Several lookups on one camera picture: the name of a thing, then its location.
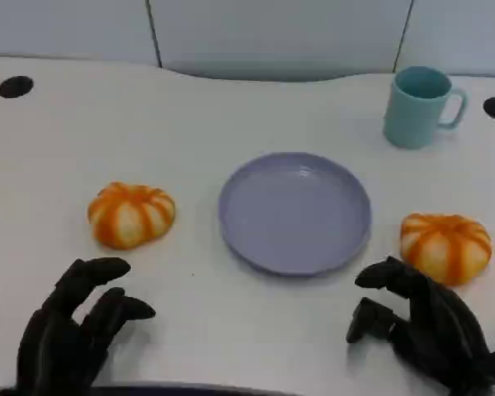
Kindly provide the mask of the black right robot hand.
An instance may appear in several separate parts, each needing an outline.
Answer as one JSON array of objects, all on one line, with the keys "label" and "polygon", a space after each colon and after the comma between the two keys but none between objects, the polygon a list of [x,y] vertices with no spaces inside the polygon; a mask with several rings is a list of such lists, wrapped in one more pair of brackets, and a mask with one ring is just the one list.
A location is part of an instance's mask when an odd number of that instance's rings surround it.
[{"label": "black right robot hand", "polygon": [[412,368],[458,395],[480,376],[476,365],[490,356],[478,320],[452,290],[394,257],[366,267],[355,279],[365,289],[386,289],[409,301],[409,318],[362,298],[352,315],[346,342],[369,335],[390,343]]}]

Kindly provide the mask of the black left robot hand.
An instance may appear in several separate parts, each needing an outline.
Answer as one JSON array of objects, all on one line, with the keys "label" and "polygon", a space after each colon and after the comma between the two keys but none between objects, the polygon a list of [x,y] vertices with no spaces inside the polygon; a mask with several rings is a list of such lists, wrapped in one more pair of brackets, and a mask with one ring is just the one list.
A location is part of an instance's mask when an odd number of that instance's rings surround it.
[{"label": "black left robot hand", "polygon": [[31,316],[18,349],[16,387],[20,395],[84,395],[100,373],[116,335],[130,321],[151,319],[155,310],[113,287],[81,323],[73,313],[101,285],[131,269],[118,257],[76,260],[47,300]]}]

